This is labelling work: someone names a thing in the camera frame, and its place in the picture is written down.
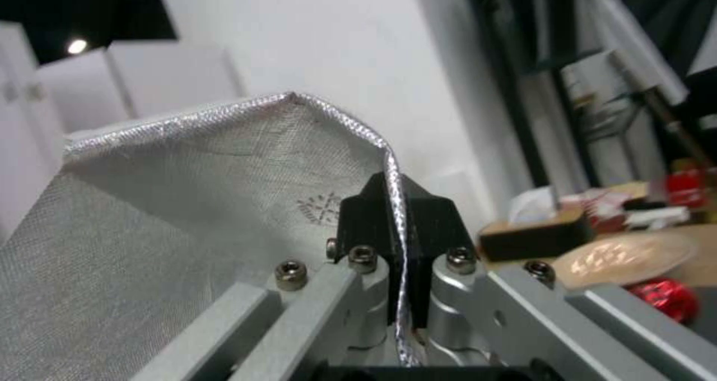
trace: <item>screw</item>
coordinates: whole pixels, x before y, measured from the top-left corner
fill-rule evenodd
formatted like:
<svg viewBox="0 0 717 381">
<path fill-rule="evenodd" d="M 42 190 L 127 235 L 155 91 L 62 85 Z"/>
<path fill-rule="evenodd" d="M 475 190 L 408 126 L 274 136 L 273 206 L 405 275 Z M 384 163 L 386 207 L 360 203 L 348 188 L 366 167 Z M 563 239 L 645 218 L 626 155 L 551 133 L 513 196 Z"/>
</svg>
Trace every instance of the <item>screw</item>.
<svg viewBox="0 0 717 381">
<path fill-rule="evenodd" d="M 357 245 L 348 251 L 348 266 L 362 275 L 376 271 L 376 250 L 368 245 Z"/>
<path fill-rule="evenodd" d="M 336 253 L 338 252 L 336 249 L 338 248 L 338 241 L 336 238 L 329 238 L 326 240 L 326 259 L 330 259 L 331 261 L 336 260 Z"/>
<path fill-rule="evenodd" d="M 468 275 L 476 271 L 476 256 L 466 247 L 450 248 L 446 253 L 446 266 L 459 275 Z"/>
<path fill-rule="evenodd" d="M 528 271 L 537 281 L 550 287 L 550 289 L 555 285 L 555 271 L 550 264 L 543 261 L 527 261 L 523 265 L 523 269 Z"/>
<path fill-rule="evenodd" d="M 306 265 L 294 259 L 283 261 L 274 269 L 274 277 L 279 289 L 297 291 L 306 284 Z"/>
</svg>

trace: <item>white panel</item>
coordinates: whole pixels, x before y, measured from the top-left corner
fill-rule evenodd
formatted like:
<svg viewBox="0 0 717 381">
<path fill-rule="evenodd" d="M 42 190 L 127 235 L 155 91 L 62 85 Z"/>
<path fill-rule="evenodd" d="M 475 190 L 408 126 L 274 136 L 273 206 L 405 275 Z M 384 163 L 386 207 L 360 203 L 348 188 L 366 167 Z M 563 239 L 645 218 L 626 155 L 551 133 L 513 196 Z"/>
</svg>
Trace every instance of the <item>white panel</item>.
<svg viewBox="0 0 717 381">
<path fill-rule="evenodd" d="M 20 97 L 0 60 L 0 245 L 54 174 L 37 142 L 41 133 L 28 123 Z"/>
<path fill-rule="evenodd" d="M 20 24 L 0 22 L 0 41 L 3 49 L 0 57 L 8 76 L 20 91 L 18 102 L 36 133 L 34 139 L 48 169 L 55 171 L 62 161 L 62 128 L 52 100 L 39 84 L 36 76 L 38 62 L 25 31 Z"/>
<path fill-rule="evenodd" d="M 241 95 L 220 47 L 116 41 L 107 54 L 139 117 Z"/>
<path fill-rule="evenodd" d="M 130 118 L 104 49 L 46 64 L 38 75 L 57 106 L 65 133 Z"/>
<path fill-rule="evenodd" d="M 700 50 L 692 61 L 690 74 L 699 73 L 702 70 L 711 69 L 717 66 L 717 10 L 712 12 L 710 27 L 705 34 Z"/>
</svg>

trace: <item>silver fabric bag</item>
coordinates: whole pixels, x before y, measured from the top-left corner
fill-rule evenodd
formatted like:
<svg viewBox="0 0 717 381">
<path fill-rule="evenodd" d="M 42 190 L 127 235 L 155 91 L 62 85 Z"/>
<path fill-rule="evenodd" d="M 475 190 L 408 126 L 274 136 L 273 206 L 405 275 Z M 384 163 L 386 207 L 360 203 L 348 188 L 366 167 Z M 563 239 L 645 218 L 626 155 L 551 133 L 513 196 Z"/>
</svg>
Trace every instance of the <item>silver fabric bag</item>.
<svg viewBox="0 0 717 381">
<path fill-rule="evenodd" d="M 310 95 L 82 133 L 64 157 L 0 248 L 2 379 L 131 377 L 234 282 L 287 258 L 318 268 L 341 198 L 381 170 L 405 257 L 391 148 Z"/>
</svg>

